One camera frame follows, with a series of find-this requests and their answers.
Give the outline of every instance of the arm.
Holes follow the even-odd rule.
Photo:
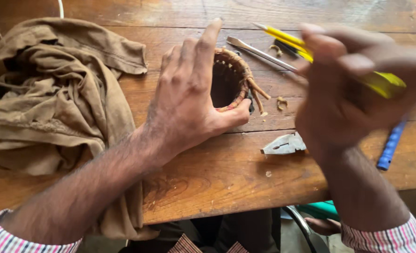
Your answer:
[[[342,222],[361,231],[382,231],[409,220],[409,210],[395,188],[359,148],[315,156]]]
[[[186,39],[169,50],[146,122],[117,146],[5,214],[4,233],[41,244],[75,242],[144,175],[180,152],[247,123],[250,100],[228,112],[217,112],[212,104],[212,65],[221,26],[217,19],[199,40]]]
[[[347,28],[308,26],[303,36],[315,58],[302,68],[309,90],[295,124],[328,182],[343,222],[344,243],[366,252],[416,251],[415,219],[357,148],[368,133],[390,127],[416,102],[416,49]],[[394,73],[407,88],[382,98],[356,81],[372,71]]]
[[[1,226],[27,241],[73,243],[122,192],[163,165],[155,159],[161,147],[162,140],[141,126],[115,147],[6,214]]]

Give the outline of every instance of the hand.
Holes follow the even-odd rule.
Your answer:
[[[331,219],[322,220],[306,217],[305,221],[314,232],[324,236],[340,234],[340,228],[342,227],[340,222]]]
[[[309,91],[295,125],[310,151],[355,146],[370,131],[398,122],[415,104],[415,48],[351,28],[327,31],[306,25],[302,35],[314,62],[301,68]],[[356,81],[373,71],[393,73],[407,88],[385,99]]]
[[[155,98],[151,101],[144,129],[160,142],[164,162],[208,138],[248,122],[251,101],[217,112],[210,92],[214,49],[222,26],[214,20],[199,40],[188,38],[162,58]]]

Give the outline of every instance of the yellow utility knife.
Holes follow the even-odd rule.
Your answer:
[[[271,26],[265,26],[255,22],[253,22],[253,24],[282,43],[297,49],[297,54],[307,61],[313,62],[313,54],[305,48],[305,42],[303,40]],[[373,73],[361,77],[359,81],[387,99],[393,97],[395,94],[400,92],[401,89],[406,88],[406,83],[391,73],[374,71]]]

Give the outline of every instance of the green object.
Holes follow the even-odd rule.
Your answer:
[[[306,205],[298,205],[297,209],[301,212],[306,212],[317,219],[331,219],[340,221],[339,215],[337,215],[336,207],[332,200],[311,203]]]

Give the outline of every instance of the basket weave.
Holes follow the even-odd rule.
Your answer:
[[[216,108],[217,111],[225,112],[236,108],[238,104],[244,100],[250,90],[258,105],[260,114],[264,113],[264,108],[258,97],[258,93],[267,100],[270,100],[271,96],[267,95],[267,93],[255,83],[250,67],[239,55],[225,48],[216,48],[213,75],[222,75],[222,78],[226,81],[224,85],[232,85],[234,88],[238,87],[239,91],[233,102],[228,106]]]

